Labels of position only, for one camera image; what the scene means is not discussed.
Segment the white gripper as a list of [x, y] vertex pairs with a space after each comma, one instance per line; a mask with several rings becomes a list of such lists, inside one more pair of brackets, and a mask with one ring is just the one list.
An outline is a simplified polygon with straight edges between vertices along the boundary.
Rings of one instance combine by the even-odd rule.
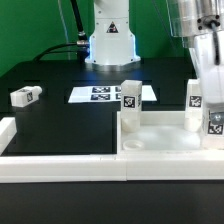
[[[196, 36], [191, 50], [196, 74], [200, 79], [202, 97], [207, 107], [224, 107], [224, 31], [218, 31], [217, 35], [219, 65], [215, 64], [216, 53], [211, 33]], [[224, 124], [224, 109], [211, 109], [209, 118], [213, 125]]]

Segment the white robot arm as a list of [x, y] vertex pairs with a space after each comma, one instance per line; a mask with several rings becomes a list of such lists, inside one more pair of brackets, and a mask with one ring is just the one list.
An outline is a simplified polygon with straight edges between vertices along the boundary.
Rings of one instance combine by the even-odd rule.
[[[165, 0], [171, 35], [180, 37], [200, 80], [203, 115], [224, 124], [224, 0]], [[95, 29], [85, 63], [120, 70], [136, 63], [135, 35], [129, 28], [129, 0], [94, 0]]]

